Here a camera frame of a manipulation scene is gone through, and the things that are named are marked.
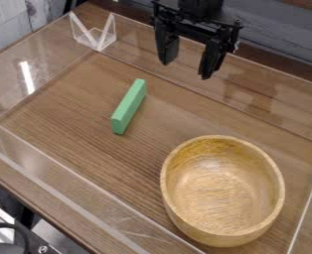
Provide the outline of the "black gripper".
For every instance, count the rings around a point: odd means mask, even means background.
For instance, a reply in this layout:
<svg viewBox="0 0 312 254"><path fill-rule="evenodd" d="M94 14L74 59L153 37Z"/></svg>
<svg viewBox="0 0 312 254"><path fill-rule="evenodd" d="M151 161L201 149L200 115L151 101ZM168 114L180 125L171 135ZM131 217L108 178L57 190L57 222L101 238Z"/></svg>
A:
<svg viewBox="0 0 312 254"><path fill-rule="evenodd" d="M223 9L224 0L152 0L152 26L160 63L177 56L179 37L205 44L199 71L208 79L220 69L227 52L238 48L240 20Z"/></svg>

